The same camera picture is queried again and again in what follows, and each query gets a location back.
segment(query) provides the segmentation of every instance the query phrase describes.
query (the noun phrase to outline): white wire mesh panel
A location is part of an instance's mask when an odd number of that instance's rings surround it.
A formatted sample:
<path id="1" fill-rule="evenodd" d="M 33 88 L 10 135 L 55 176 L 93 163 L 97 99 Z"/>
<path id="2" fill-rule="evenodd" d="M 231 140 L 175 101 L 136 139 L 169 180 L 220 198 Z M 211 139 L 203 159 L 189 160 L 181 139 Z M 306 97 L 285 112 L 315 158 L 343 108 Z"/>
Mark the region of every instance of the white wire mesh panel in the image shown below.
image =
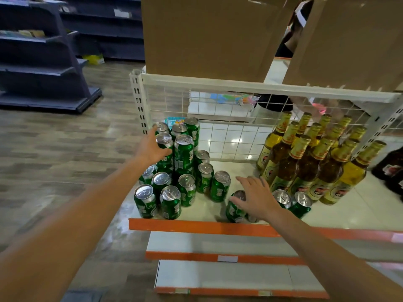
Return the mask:
<path id="1" fill-rule="evenodd" d="M 292 96 L 291 100 L 287 101 L 286 94 L 290 91 L 284 91 L 285 96 L 279 96 L 278 91 L 272 95 L 268 93 L 270 91 L 262 93 L 260 89 L 253 92 L 239 92 L 231 87 L 225 87 L 226 89 L 222 90 L 222 87 L 211 85 L 184 86 L 183 82 L 161 82 L 159 85 L 158 82 L 142 83 L 141 77 L 139 80 L 139 89 L 142 92 L 140 96 L 146 97 L 147 106 L 143 106 L 143 110 L 148 110 L 145 112 L 145 116 L 149 118 L 148 126 L 156 121 L 172 124 L 175 120 L 186 116 L 199 118 L 199 149 L 207 150 L 213 160 L 256 161 L 267 135 L 278 123 L 281 111 L 292 110 L 291 120 L 296 121 L 304 112 L 311 112 L 313 117 L 310 124 L 319 121 L 323 113 L 329 113 L 332 115 L 329 128 L 344 115 L 349 115 L 352 121 L 342 141 L 352 128 L 359 125 L 367 126 L 371 118 L 367 111 L 342 96 L 340 96 L 341 99 Z M 377 138 L 383 138 L 389 133 L 395 134 L 399 129 L 403 132 L 403 124 L 399 123 L 396 127 L 394 125 L 395 123 L 388 128 L 390 132 L 385 131 Z"/>

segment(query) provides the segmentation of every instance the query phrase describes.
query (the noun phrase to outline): wooden floor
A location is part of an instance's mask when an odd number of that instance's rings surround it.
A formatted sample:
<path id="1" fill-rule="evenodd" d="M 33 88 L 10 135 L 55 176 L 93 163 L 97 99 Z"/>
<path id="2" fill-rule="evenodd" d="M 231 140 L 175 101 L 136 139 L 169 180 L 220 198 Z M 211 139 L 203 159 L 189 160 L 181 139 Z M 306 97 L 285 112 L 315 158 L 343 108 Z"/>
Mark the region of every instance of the wooden floor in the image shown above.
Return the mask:
<path id="1" fill-rule="evenodd" d="M 141 136 L 128 75 L 143 65 L 85 68 L 103 97 L 79 116 L 0 110 L 0 251 L 132 155 Z M 157 262 L 144 259 L 149 233 L 128 230 L 133 210 L 134 202 L 122 204 L 71 288 L 105 290 L 102 302 L 297 300 L 155 294 Z"/>

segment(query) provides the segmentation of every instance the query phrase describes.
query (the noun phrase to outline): cardboard box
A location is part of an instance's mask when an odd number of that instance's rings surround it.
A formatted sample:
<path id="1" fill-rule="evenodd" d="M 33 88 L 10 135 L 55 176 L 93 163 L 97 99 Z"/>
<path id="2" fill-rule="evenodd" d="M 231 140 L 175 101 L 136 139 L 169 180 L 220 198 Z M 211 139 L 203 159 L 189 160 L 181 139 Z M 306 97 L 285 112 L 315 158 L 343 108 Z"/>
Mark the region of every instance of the cardboard box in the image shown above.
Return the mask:
<path id="1" fill-rule="evenodd" d="M 299 2 L 141 0 L 147 72 L 263 82 Z"/>
<path id="2" fill-rule="evenodd" d="M 394 91 L 403 0 L 315 0 L 283 84 Z"/>

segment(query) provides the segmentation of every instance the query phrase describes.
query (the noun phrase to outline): person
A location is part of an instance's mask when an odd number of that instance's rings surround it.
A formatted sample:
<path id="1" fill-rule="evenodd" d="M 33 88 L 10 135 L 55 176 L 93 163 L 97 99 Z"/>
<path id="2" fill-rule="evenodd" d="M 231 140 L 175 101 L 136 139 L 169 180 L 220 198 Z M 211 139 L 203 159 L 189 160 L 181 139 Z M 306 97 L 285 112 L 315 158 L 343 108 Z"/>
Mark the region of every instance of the person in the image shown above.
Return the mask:
<path id="1" fill-rule="evenodd" d="M 302 32 L 311 13 L 314 0 L 301 2 L 294 11 L 291 19 L 291 26 L 287 30 L 280 46 L 277 49 L 275 57 L 292 58 L 297 45 L 300 41 Z M 278 113 L 283 111 L 293 111 L 294 105 L 303 112 L 312 114 L 313 121 L 319 121 L 321 117 L 320 110 L 312 105 L 314 98 L 306 98 L 302 96 L 286 96 L 259 94 L 258 102 L 255 106 L 254 117 L 255 124 L 272 124 L 270 120 L 278 118 Z M 324 100 L 325 104 L 331 107 L 331 113 L 334 120 L 337 121 L 343 117 L 342 111 L 337 107 L 336 100 Z"/>
<path id="2" fill-rule="evenodd" d="M 59 302 L 146 168 L 171 150 L 158 147 L 156 128 L 120 169 L 59 208 L 0 254 L 0 301 Z M 279 206 L 262 178 L 237 177 L 246 202 L 294 248 L 335 301 L 402 301 L 403 288 Z"/>

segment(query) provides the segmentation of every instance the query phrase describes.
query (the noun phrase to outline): gray shelving unit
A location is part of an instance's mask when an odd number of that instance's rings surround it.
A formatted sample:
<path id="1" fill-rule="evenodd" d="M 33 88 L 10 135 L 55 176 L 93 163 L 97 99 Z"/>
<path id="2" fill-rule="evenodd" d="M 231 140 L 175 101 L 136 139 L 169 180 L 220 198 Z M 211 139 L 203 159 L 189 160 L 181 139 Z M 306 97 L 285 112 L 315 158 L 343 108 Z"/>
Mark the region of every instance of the gray shelving unit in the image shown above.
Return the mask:
<path id="1" fill-rule="evenodd" d="M 0 36 L 0 107 L 82 113 L 102 95 L 88 87 L 60 16 L 63 1 L 0 0 L 0 30 L 43 30 L 46 38 Z"/>
<path id="2" fill-rule="evenodd" d="M 141 0 L 61 0 L 64 25 L 77 30 L 78 53 L 145 60 Z"/>

